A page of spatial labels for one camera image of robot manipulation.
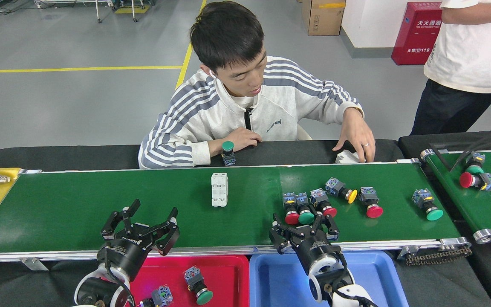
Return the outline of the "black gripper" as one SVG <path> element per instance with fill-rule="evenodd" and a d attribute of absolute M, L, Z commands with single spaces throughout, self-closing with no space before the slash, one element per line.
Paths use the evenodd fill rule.
<path fill-rule="evenodd" d="M 273 219 L 270 239 L 275 249 L 283 254 L 283 249 L 290 245 L 306 275 L 319 275 L 342 268 L 340 247 L 329 242 L 339 239 L 339 229 L 333 216 L 317 212 L 309 232 L 308 225 L 297 228 L 285 225 L 276 213 L 273 214 Z"/>
<path fill-rule="evenodd" d="M 140 200 L 134 200 L 121 211 L 113 211 L 101 229 L 101 235 L 106 242 L 98 251 L 98 263 L 103 264 L 109 260 L 111 267 L 120 269 L 129 280 L 137 277 L 151 249 L 156 249 L 162 256 L 166 256 L 180 236 L 176 220 L 179 210 L 172 208 L 166 222 L 142 230 L 142 238 L 129 238 L 124 235 L 117 235 L 115 238 L 117 225 L 121 222 L 124 222 L 125 234 L 131 235 L 133 227 L 130 219 L 140 205 Z"/>

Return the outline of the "seated person's right hand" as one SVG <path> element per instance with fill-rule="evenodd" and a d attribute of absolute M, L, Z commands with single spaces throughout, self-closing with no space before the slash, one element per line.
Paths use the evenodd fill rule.
<path fill-rule="evenodd" d="M 210 156 L 214 157 L 216 155 L 220 155 L 222 153 L 222 145 L 227 141 L 234 144 L 233 150 L 234 152 L 237 152 L 250 146 L 257 146 L 259 142 L 262 142 L 262 138 L 259 134 L 246 128 L 236 128 L 234 131 L 230 132 L 228 136 L 208 142 Z"/>

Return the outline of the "seated person's left hand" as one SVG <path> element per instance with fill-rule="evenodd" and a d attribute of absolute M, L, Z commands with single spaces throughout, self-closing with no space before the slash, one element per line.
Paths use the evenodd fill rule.
<path fill-rule="evenodd" d="M 345 141 L 353 146 L 357 152 L 359 162 L 373 162 L 375 158 L 375 138 L 361 113 L 355 107 L 348 107 L 344 111 L 340 138 L 332 151 L 339 151 Z"/>

